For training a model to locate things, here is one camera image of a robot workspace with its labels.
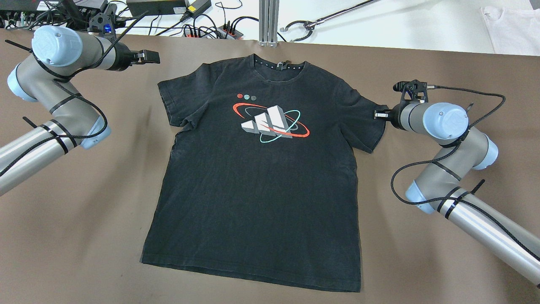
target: shirt sleeve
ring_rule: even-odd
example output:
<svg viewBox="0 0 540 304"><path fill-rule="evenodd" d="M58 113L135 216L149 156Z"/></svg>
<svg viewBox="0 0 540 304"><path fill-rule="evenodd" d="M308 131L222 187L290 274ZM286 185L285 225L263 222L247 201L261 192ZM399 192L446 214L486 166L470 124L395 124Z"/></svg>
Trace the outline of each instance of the shirt sleeve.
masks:
<svg viewBox="0 0 540 304"><path fill-rule="evenodd" d="M379 143L386 122L375 120L374 111L387 109L361 96L345 81L340 81L334 90L337 119L345 140L353 148L372 153Z"/></svg>
<svg viewBox="0 0 540 304"><path fill-rule="evenodd" d="M219 75L221 69L216 64L203 63L189 75L159 82L169 124L195 128Z"/></svg>

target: shirt neckline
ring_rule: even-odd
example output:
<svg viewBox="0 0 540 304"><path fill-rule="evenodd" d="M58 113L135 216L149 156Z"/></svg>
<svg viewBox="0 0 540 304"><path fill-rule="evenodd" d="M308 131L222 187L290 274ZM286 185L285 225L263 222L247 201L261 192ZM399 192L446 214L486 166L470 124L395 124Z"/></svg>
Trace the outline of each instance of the shirt neckline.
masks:
<svg viewBox="0 0 540 304"><path fill-rule="evenodd" d="M251 72L258 79L262 80L265 83L276 84L276 85L289 84L289 83L293 83L293 82L297 81L298 79L302 78L302 76L306 73L306 69L309 68L309 66L311 65L307 61L304 61L304 62L302 62L300 64L289 64L288 67L291 68L291 69L300 69L300 72L298 73L298 75L294 76L293 78L291 78L289 80L276 81L276 80L267 79L263 75L261 75L259 72L257 72L257 70L255 69L255 61L257 61L258 64L268 66L268 68L276 67L278 65L277 63L273 63L273 62L270 62L268 60L262 59L261 57L257 56L256 54L251 54L247 58L248 58L248 64L249 64Z"/></svg>

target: light blue cap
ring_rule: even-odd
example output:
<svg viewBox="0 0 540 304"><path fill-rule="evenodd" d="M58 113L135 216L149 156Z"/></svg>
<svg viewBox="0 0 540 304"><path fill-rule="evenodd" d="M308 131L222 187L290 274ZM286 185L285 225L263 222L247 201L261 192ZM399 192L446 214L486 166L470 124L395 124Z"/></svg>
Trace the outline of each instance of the light blue cap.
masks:
<svg viewBox="0 0 540 304"><path fill-rule="evenodd" d="M453 140L467 130L469 117L459 105L439 102L426 110L422 122L431 136L440 140Z"/></svg>
<svg viewBox="0 0 540 304"><path fill-rule="evenodd" d="M413 181L413 183L410 184L409 189L407 189L407 191L405 192L405 196L409 199L409 201L415 203L426 201L426 197L424 197L424 195L420 191L420 188L418 188L416 181ZM427 214L431 214L435 211L435 209L433 209L433 207L429 203L423 203L416 206Z"/></svg>
<svg viewBox="0 0 540 304"><path fill-rule="evenodd" d="M17 95L18 97L22 98L23 100L31 101L31 102L37 102L37 99L35 99L32 96L28 95L23 90L23 88L21 88L21 85L19 84L19 80L17 80L17 68L19 67L19 64L15 66L13 71L11 71L11 73L8 76L8 87L13 92L13 94Z"/></svg>
<svg viewBox="0 0 540 304"><path fill-rule="evenodd" d="M497 157L499 156L499 148L497 147L497 145L493 141L491 141L491 139L489 139L489 137L486 134L484 135L485 135L485 138L488 139L488 151L485 154L484 160L480 162L478 165L473 167L473 169L475 170L485 169L487 166L493 164L497 160Z"/></svg>
<svg viewBox="0 0 540 304"><path fill-rule="evenodd" d="M92 134L100 131L101 129L103 129L104 125L105 125L105 121L103 120L103 117L100 116L96 120L96 122L92 126L92 129L90 129L90 131L88 132L87 135L92 135ZM107 126L107 128L105 128L105 131L103 131L99 135L83 139L83 141L81 141L80 145L84 149L88 150L88 149L92 148L93 146L95 146L96 144L98 144L100 141L102 141L104 138L106 138L109 135L111 135L111 128L109 128L109 126Z"/></svg>
<svg viewBox="0 0 540 304"><path fill-rule="evenodd" d="M32 50L43 63L65 67L79 59L83 40L72 29L45 25L34 32Z"/></svg>

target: robotic arm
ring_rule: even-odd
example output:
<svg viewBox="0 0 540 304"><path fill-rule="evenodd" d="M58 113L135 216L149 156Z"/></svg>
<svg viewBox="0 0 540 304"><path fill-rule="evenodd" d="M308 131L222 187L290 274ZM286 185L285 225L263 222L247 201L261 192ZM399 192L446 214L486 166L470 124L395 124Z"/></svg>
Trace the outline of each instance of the robotic arm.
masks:
<svg viewBox="0 0 540 304"><path fill-rule="evenodd" d="M394 86L402 92L400 104L375 112L375 119L426 134L442 147L432 161L416 163L428 165L407 190L410 201L393 189L394 194L428 214L439 212L540 288L540 239L476 197L476 190L459 186L468 171L484 169L497 159L497 146L474 127L482 118L469 125L463 108L450 103L429 104L427 89L435 86L417 80L400 82Z"/></svg>
<svg viewBox="0 0 540 304"><path fill-rule="evenodd" d="M0 148L0 195L76 146L90 149L110 134L101 110L69 82L76 73L159 63L156 52L133 52L118 40L50 25L35 31L30 51L9 75L9 88L26 101L40 102L54 118Z"/></svg>

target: white label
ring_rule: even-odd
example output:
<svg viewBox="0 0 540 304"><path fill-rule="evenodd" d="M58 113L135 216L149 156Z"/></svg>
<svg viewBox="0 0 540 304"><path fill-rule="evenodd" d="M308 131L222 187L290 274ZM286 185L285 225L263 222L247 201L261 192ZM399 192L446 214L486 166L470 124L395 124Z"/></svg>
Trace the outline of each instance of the white label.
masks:
<svg viewBox="0 0 540 304"><path fill-rule="evenodd" d="M60 1L47 1L47 2L49 2L50 4L56 5ZM37 5L37 10L38 11L48 11L50 8L51 8L51 6L46 4L45 1L40 1L39 4Z"/></svg>
<svg viewBox="0 0 540 304"><path fill-rule="evenodd" d="M181 6L181 7L178 7L178 8L172 8L174 10L174 13L175 14L183 14L186 12L186 8Z"/></svg>

